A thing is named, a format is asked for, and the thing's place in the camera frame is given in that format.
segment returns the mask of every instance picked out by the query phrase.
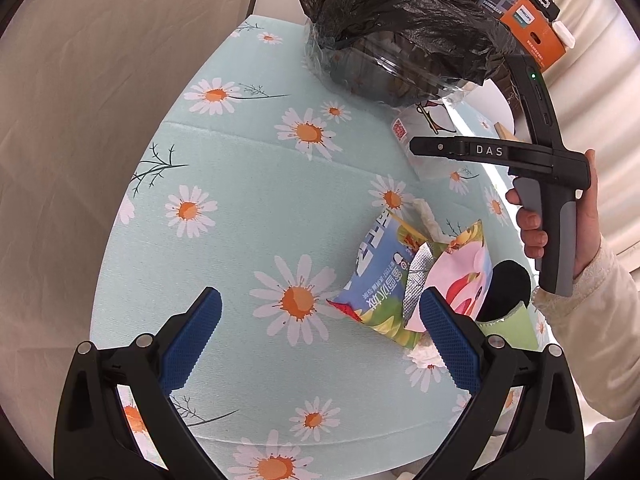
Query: blue gripper pad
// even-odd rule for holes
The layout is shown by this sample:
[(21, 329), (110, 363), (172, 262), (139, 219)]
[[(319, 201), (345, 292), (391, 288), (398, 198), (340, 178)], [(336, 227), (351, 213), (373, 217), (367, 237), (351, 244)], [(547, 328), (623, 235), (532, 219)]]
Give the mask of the blue gripper pad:
[(162, 356), (160, 387), (166, 397), (187, 382), (221, 316), (222, 298), (213, 288)]
[(456, 325), (451, 307), (425, 290), (420, 297), (420, 319), (433, 339), (456, 386), (472, 395), (480, 390), (480, 357)]

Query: white curtain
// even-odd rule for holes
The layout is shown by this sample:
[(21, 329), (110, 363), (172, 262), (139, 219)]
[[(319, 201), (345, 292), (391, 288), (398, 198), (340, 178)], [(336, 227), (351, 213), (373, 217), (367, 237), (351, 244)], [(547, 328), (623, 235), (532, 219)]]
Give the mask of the white curtain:
[(577, 40), (545, 73), (562, 138), (596, 150), (602, 233), (640, 290), (640, 41), (615, 0), (555, 1)]

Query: silver foil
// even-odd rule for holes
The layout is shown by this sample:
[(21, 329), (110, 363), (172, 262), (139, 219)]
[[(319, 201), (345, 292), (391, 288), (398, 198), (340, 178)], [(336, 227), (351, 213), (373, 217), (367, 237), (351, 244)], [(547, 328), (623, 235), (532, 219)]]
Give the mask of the silver foil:
[(435, 262), (436, 258), (433, 256), (433, 249), (429, 242), (423, 243), (409, 266), (409, 276), (406, 282), (404, 300), (402, 300), (402, 320), (404, 320), (405, 325), (414, 313), (418, 301), (420, 301), (427, 274)]

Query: metal pin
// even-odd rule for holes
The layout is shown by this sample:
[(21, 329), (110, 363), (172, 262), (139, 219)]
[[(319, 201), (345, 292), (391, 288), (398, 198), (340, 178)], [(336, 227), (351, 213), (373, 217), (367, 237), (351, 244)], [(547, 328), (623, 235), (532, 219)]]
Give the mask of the metal pin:
[(136, 346), (139, 346), (140, 348), (146, 348), (149, 345), (151, 345), (153, 341), (154, 341), (154, 338), (149, 334), (139, 335), (138, 338), (136, 339)]
[(549, 345), (549, 353), (553, 357), (560, 357), (562, 355), (562, 349), (558, 345)]
[(91, 343), (88, 341), (83, 341), (78, 345), (78, 353), (81, 355), (88, 354), (89, 350), (91, 350)]
[(494, 348), (503, 348), (504, 339), (502, 339), (499, 335), (489, 336), (489, 345), (491, 345)]

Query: person's arm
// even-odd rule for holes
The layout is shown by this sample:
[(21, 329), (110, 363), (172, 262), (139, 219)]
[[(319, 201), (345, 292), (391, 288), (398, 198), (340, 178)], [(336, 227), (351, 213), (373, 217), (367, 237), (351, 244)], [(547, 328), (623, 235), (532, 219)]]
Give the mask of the person's arm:
[[(574, 293), (562, 298), (537, 289), (542, 311), (564, 348), (569, 367), (587, 402), (619, 419), (640, 403), (640, 300), (631, 275), (620, 266), (600, 235), (595, 152), (586, 153), (591, 188), (577, 202)], [(516, 190), (507, 200), (519, 204)], [(540, 217), (521, 208), (516, 218), (525, 254), (540, 258), (548, 241)]]
[(640, 298), (631, 275), (603, 241), (562, 298), (537, 289), (533, 303), (564, 349), (585, 400), (619, 420), (640, 404)]

